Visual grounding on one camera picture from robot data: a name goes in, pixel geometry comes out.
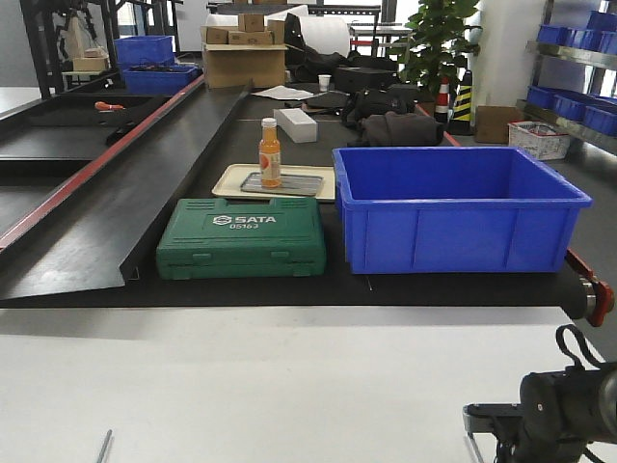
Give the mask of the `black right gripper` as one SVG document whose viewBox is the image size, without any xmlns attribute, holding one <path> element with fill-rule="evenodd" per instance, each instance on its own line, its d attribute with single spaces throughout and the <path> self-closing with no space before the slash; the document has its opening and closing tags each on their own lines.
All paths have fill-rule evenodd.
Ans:
<svg viewBox="0 0 617 463">
<path fill-rule="evenodd" d="M 591 443 L 616 442 L 616 365 L 529 373 L 518 404 L 468 404 L 467 433 L 497 438 L 497 462 L 578 462 Z"/>
</svg>

